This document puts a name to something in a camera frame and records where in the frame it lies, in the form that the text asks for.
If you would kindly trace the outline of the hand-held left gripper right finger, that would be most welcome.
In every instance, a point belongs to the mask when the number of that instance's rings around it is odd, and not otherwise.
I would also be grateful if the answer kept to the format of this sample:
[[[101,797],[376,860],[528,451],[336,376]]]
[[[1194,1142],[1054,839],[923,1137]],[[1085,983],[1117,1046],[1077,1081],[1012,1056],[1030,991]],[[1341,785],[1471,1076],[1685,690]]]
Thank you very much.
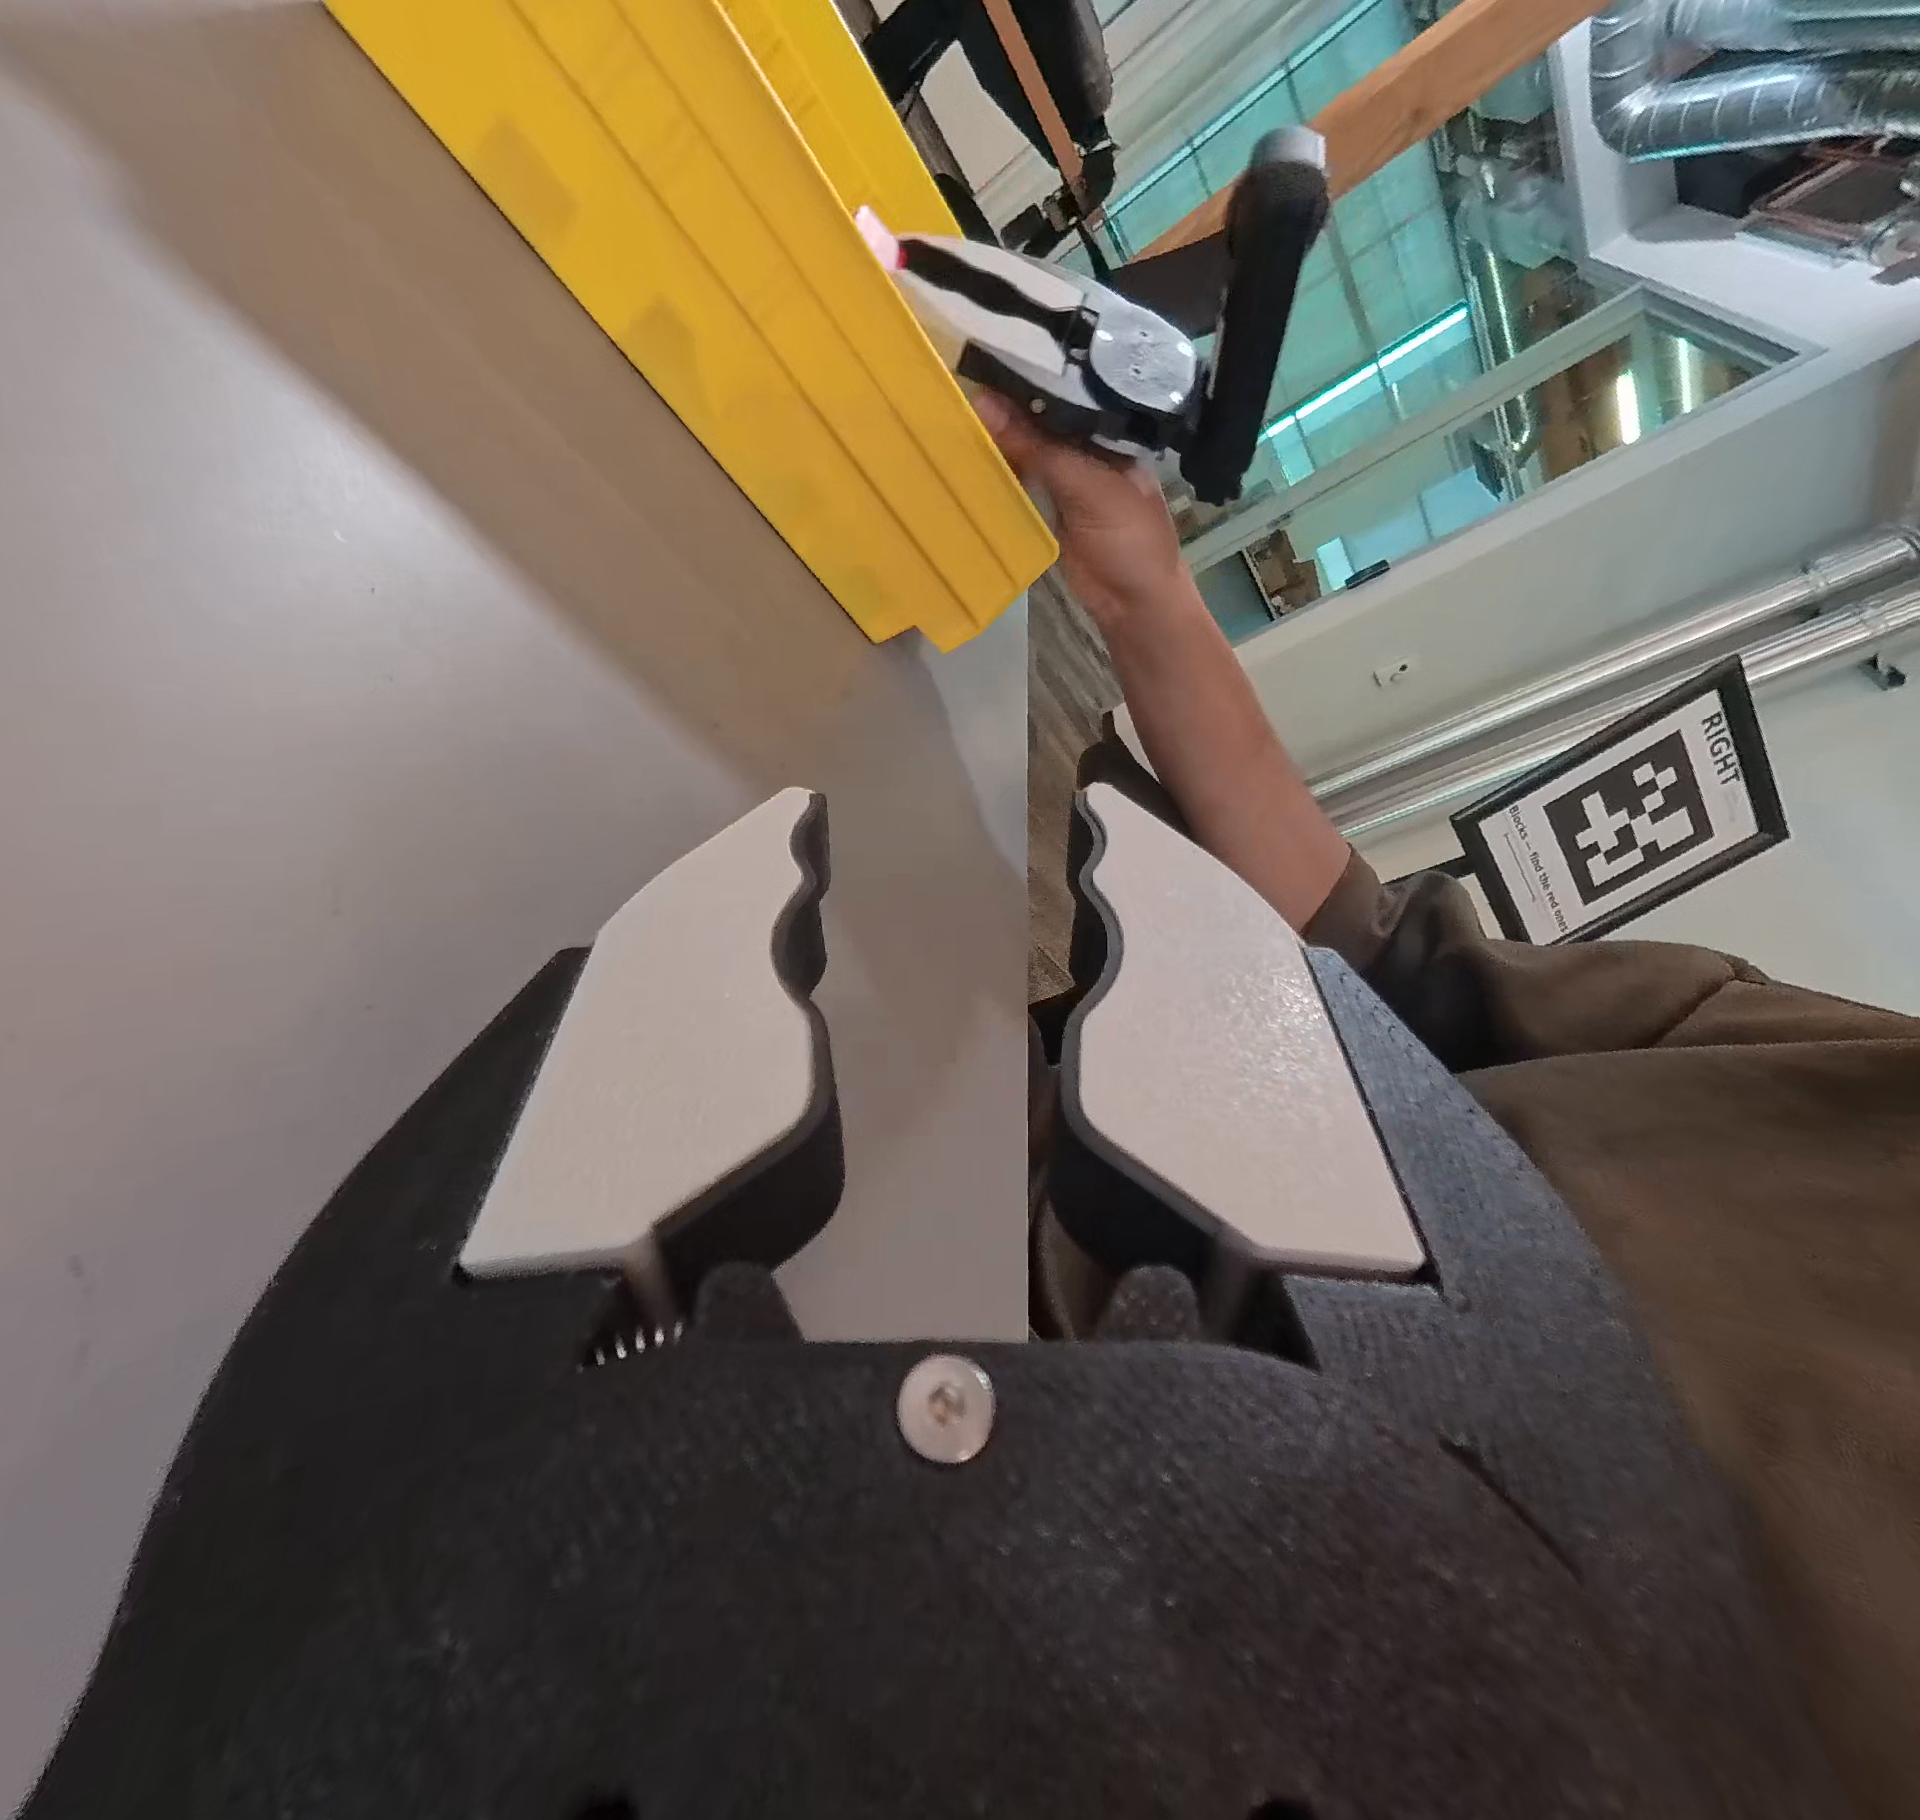
[[[1117,786],[1075,807],[1095,973],[1058,1073],[1069,1237],[1113,1276],[1180,1272],[1227,1324],[1265,1280],[1420,1280],[1427,1246],[1307,947]]]

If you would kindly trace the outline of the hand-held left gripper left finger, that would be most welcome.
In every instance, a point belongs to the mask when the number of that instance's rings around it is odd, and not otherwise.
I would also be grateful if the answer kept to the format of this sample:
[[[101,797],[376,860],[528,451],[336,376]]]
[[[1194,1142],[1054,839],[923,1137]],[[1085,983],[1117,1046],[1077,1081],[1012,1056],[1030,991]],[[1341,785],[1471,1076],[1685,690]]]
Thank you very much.
[[[775,1270],[829,1222],[845,1140],[826,1017],[829,820],[788,786],[589,946],[458,1254],[465,1280],[609,1274],[644,1324]]]

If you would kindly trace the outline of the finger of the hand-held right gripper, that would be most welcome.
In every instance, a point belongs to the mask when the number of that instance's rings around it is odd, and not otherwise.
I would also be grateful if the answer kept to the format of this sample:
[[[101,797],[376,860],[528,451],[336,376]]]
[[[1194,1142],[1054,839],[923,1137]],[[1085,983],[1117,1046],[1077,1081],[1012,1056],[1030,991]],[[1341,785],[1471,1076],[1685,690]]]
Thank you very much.
[[[1069,326],[1077,319],[1074,280],[897,279],[897,290],[952,372],[963,369],[971,348],[1047,377],[1066,372]]]
[[[1099,287],[976,240],[903,232],[893,276],[914,301],[944,312],[1095,312]]]

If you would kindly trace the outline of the yellow storage bin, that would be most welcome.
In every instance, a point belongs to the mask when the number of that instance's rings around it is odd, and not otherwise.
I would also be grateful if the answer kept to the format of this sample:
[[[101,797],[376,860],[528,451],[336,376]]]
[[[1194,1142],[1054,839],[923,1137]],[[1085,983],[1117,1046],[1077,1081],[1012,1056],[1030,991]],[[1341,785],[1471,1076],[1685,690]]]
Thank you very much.
[[[905,295],[973,249],[829,0],[323,0],[872,641],[1057,545]]]

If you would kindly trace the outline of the person's right forearm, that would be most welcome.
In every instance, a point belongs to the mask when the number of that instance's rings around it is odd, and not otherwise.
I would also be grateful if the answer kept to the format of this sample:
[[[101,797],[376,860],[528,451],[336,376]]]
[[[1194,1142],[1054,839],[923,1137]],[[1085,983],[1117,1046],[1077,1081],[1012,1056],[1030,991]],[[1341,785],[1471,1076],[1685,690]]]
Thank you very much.
[[[1177,556],[1069,561],[1148,765],[1202,848],[1289,927],[1324,905],[1350,857]]]

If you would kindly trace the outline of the person's right hand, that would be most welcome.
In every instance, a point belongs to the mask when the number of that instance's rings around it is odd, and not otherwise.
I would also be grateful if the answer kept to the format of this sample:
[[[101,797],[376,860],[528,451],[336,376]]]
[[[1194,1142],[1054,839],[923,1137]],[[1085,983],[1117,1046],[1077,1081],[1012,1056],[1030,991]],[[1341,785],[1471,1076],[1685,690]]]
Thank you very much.
[[[1041,509],[1069,592],[1099,634],[1174,600],[1184,571],[1151,468],[1057,438],[997,392],[976,392],[973,412]]]

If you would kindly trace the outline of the distant wooden desk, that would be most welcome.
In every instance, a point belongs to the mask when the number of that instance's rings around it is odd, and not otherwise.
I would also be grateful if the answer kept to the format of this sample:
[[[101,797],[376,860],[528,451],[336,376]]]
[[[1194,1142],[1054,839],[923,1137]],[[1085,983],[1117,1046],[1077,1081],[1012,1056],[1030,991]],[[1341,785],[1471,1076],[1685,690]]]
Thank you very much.
[[[1085,191],[1084,179],[1084,160],[1075,146],[1066,122],[1054,102],[1046,79],[1044,70],[1033,55],[1025,31],[1020,31],[1020,20],[1010,4],[1010,0],[978,0],[989,27],[995,33],[997,48],[1006,58],[1006,66],[1019,89],[1019,101],[1025,107],[1025,114],[1031,119],[1031,126],[1040,133],[1040,152],[1051,158],[1063,184],[1069,189],[1074,200],[1080,200]]]

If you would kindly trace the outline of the black padded office chair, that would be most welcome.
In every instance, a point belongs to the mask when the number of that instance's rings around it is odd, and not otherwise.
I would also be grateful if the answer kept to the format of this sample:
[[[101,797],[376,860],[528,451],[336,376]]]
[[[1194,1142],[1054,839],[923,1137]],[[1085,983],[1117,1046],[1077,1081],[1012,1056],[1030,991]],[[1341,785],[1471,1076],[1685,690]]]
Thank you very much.
[[[1010,246],[1041,253],[1095,221],[1113,189],[1113,68],[1093,0],[1006,0],[1006,9],[1040,71],[1044,105],[1057,114],[1074,153],[1074,171],[1061,171],[1061,187],[1022,210],[1006,232]],[[1020,79],[988,0],[974,0],[963,45],[997,111],[1044,165],[1057,168],[1044,105]]]

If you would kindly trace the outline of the wooden ceiling beam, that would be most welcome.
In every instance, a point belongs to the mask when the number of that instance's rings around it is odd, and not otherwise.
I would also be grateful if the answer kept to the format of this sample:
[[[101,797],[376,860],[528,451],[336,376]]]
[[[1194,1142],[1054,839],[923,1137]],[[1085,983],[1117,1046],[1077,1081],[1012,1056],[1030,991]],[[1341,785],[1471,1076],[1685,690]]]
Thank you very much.
[[[1444,13],[1313,118],[1324,153],[1324,208],[1612,3],[1467,0]]]

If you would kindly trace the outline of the black framed tag sign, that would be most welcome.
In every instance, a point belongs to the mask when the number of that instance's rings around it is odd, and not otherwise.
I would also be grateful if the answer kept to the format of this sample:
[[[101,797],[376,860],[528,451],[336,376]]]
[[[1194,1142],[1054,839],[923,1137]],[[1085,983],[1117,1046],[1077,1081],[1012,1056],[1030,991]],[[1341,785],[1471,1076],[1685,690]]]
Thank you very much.
[[[1453,813],[1500,938],[1596,942],[1791,839],[1740,656]]]

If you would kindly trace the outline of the silver air ducts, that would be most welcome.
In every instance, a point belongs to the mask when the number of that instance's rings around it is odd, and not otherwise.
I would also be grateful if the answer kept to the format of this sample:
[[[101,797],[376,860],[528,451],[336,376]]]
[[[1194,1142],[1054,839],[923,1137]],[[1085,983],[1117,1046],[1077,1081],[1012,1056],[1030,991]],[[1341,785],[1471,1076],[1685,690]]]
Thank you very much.
[[[1613,0],[1592,126],[1629,161],[1915,141],[1917,0]]]

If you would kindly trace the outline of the silver wall pipes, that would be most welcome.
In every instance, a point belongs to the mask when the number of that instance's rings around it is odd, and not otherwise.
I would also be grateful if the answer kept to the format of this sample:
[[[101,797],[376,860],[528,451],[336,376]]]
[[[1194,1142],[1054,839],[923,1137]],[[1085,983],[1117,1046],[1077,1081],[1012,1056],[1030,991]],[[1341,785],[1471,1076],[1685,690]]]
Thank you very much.
[[[1476,802],[1738,659],[1748,685],[1866,659],[1915,631],[1917,527],[1907,515],[1576,666],[1512,690],[1309,782],[1350,839]]]

